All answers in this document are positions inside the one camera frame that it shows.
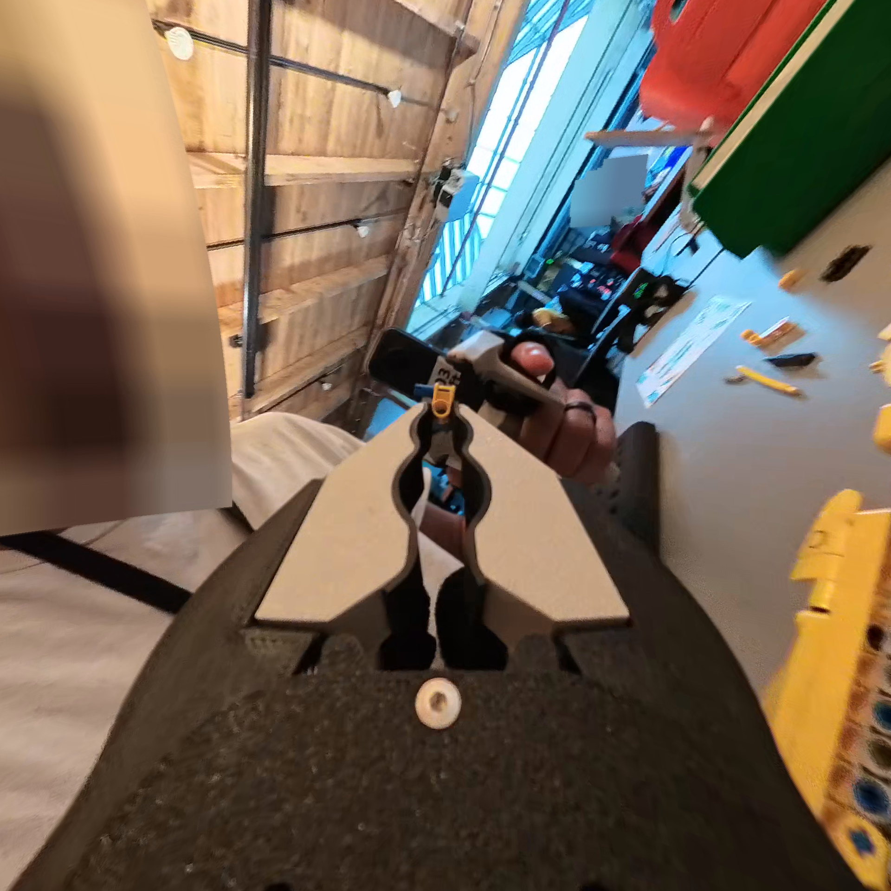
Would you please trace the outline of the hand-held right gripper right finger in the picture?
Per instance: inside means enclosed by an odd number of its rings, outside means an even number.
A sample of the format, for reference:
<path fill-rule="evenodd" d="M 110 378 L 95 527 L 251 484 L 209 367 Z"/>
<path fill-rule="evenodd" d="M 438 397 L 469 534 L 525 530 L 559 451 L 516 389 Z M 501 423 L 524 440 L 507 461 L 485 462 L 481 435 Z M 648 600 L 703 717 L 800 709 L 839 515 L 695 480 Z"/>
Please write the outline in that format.
<path fill-rule="evenodd" d="M 471 620 L 509 652 L 533 636 L 625 626 L 629 607 L 559 475 L 469 407 L 452 419 Z"/>

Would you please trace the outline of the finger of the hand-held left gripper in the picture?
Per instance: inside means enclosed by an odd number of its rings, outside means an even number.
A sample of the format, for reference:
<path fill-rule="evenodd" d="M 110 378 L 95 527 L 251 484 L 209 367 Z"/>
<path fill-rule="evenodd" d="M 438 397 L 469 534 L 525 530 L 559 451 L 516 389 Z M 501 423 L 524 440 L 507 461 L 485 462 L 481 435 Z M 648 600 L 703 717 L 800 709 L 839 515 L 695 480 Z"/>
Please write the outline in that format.
<path fill-rule="evenodd" d="M 492 330 L 480 330 L 445 354 L 456 387 L 479 387 L 504 381 L 504 339 Z"/>

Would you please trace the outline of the yellow toy brick car model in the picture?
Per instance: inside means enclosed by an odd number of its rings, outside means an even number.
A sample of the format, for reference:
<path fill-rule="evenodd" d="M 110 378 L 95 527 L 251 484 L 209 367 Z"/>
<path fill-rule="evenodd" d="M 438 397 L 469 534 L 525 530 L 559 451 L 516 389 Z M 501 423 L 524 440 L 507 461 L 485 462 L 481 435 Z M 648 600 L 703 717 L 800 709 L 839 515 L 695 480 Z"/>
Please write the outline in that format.
<path fill-rule="evenodd" d="M 813 816 L 867 889 L 890 888 L 890 511 L 845 489 L 822 507 L 790 574 L 811 588 L 763 700 Z"/>

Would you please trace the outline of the person's left forearm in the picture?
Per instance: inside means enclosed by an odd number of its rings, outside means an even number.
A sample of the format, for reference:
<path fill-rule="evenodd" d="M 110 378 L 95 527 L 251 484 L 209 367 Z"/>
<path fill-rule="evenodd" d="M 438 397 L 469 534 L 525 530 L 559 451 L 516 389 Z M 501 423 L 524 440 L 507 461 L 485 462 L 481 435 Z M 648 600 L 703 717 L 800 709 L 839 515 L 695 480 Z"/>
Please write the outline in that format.
<path fill-rule="evenodd" d="M 458 562 L 463 562 L 463 544 L 466 521 L 463 515 L 453 513 L 432 502 L 425 504 L 420 532 Z"/>

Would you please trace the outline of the person's left hand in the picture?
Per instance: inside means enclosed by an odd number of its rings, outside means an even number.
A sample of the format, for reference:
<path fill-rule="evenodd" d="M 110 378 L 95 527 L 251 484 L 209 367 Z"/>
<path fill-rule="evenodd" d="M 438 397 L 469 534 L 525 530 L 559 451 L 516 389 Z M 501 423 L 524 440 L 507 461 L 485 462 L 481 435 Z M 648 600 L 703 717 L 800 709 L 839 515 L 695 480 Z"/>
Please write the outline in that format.
<path fill-rule="evenodd" d="M 560 378 L 551 384 L 551 393 L 561 404 L 536 407 L 522 420 L 517 442 L 563 478 L 588 486 L 600 484 L 616 454 L 611 412 Z"/>

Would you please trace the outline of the black dimpled chair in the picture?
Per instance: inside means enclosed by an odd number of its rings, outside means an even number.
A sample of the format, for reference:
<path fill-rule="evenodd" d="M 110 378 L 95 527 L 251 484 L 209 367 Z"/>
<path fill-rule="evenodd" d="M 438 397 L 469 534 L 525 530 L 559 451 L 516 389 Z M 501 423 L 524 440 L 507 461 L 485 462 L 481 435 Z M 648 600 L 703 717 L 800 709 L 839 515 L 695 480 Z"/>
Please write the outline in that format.
<path fill-rule="evenodd" d="M 593 486 L 564 482 L 563 489 L 586 529 L 605 522 L 621 529 L 657 558 L 661 556 L 660 436 L 637 421 L 617 442 L 614 468 Z"/>

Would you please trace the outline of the small black toy robot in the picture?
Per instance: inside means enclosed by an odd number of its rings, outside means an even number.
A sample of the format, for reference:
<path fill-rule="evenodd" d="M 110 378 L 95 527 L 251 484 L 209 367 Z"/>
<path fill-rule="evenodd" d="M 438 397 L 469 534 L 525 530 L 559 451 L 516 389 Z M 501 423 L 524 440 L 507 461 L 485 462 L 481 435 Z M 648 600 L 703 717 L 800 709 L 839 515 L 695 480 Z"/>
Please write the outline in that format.
<path fill-rule="evenodd" d="M 626 315 L 632 318 L 636 326 L 651 328 L 681 302 L 692 284 L 692 281 L 654 274 L 639 267 L 621 291 L 622 303 L 628 310 Z"/>

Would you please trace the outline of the red office chair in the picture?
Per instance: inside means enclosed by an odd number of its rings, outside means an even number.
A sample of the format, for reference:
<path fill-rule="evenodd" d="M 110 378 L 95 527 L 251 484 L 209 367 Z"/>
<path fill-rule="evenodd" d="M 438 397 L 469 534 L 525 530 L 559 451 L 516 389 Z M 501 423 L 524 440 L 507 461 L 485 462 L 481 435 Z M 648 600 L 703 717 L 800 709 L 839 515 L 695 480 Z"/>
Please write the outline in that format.
<path fill-rule="evenodd" d="M 611 243 L 610 262 L 625 277 L 630 276 L 640 266 L 643 248 L 639 245 L 639 228 L 642 217 L 635 217 L 622 226 Z"/>

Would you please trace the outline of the colourful sticker sheet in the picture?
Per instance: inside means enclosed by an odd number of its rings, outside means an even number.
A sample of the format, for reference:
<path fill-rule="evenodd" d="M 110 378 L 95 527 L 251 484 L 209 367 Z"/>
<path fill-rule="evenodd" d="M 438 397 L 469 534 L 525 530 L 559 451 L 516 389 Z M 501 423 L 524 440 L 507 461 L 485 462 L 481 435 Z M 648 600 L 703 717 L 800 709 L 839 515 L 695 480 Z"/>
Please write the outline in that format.
<path fill-rule="evenodd" d="M 640 374 L 636 388 L 643 406 L 652 407 L 750 306 L 750 301 L 712 297 L 662 355 Z"/>

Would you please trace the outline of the wooden document stand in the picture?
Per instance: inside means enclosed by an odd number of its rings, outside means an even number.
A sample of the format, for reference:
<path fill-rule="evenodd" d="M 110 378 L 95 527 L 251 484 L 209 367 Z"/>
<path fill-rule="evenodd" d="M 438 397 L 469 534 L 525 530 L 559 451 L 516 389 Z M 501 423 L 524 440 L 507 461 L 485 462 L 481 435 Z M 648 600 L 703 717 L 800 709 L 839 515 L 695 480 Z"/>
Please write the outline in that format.
<path fill-rule="evenodd" d="M 683 165 L 683 184 L 679 200 L 679 223 L 691 236 L 702 231 L 703 225 L 692 210 L 691 183 L 702 168 L 709 152 L 725 135 L 713 117 L 706 118 L 696 129 L 657 128 L 655 130 L 608 129 L 589 131 L 585 139 L 605 148 L 684 147 L 688 150 Z"/>

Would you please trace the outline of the yellow thin toy rod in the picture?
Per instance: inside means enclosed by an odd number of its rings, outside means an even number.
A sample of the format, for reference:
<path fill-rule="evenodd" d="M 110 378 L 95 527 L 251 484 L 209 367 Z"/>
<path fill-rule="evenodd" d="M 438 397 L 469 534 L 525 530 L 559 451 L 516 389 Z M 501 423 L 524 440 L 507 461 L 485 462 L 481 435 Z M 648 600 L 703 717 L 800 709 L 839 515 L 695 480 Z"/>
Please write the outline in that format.
<path fill-rule="evenodd" d="M 770 389 L 773 392 L 793 398 L 800 398 L 804 395 L 799 387 L 784 381 L 776 380 L 747 366 L 737 365 L 735 371 L 737 374 L 734 380 L 737 382 L 749 381 L 761 387 Z"/>

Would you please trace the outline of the yellow angled toy brick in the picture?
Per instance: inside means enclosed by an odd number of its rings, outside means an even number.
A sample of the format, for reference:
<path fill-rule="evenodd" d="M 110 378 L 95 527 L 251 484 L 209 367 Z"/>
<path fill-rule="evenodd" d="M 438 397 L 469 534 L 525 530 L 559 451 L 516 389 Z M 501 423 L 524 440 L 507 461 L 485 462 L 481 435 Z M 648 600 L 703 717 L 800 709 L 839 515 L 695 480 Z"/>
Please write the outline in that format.
<path fill-rule="evenodd" d="M 786 317 L 763 331 L 745 329 L 741 331 L 741 339 L 756 349 L 767 350 L 783 340 L 799 336 L 800 332 L 800 326 Z"/>

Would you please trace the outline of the green storage bin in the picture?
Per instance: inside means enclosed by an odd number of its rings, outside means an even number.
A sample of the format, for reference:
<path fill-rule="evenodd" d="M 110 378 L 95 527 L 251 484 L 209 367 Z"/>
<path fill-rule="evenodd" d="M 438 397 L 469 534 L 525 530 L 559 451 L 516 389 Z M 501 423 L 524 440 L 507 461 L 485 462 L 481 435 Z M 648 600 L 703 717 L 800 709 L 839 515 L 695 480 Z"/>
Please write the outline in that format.
<path fill-rule="evenodd" d="M 889 159 L 890 3 L 849 2 L 692 202 L 738 258 L 786 255 Z"/>

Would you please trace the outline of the black toy brick connector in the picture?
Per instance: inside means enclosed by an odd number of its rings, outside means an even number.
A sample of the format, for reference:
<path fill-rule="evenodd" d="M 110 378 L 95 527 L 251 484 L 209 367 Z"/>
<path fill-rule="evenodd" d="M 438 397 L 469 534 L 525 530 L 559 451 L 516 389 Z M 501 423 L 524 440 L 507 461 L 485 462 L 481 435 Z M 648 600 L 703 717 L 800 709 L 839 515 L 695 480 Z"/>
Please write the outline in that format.
<path fill-rule="evenodd" d="M 820 273 L 820 280 L 826 284 L 840 282 L 869 254 L 872 245 L 855 244 L 847 247 L 834 257 Z"/>

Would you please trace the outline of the white paper stack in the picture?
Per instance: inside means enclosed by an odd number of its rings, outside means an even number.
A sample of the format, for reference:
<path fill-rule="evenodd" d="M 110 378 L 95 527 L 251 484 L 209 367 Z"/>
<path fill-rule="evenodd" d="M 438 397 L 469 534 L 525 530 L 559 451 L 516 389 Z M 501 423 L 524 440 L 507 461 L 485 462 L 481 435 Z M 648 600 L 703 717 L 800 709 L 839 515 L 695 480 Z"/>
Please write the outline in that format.
<path fill-rule="evenodd" d="M 721 167 L 729 160 L 743 138 L 754 129 L 761 117 L 769 110 L 774 100 L 817 48 L 820 40 L 830 32 L 830 29 L 835 26 L 849 6 L 851 6 L 849 1 L 834 1 L 824 4 L 813 22 L 782 59 L 778 68 L 765 81 L 760 91 L 744 109 L 741 117 L 737 119 L 715 150 L 711 152 L 696 172 L 689 184 L 689 193 L 692 201 L 696 201 L 697 196 L 716 177 Z"/>

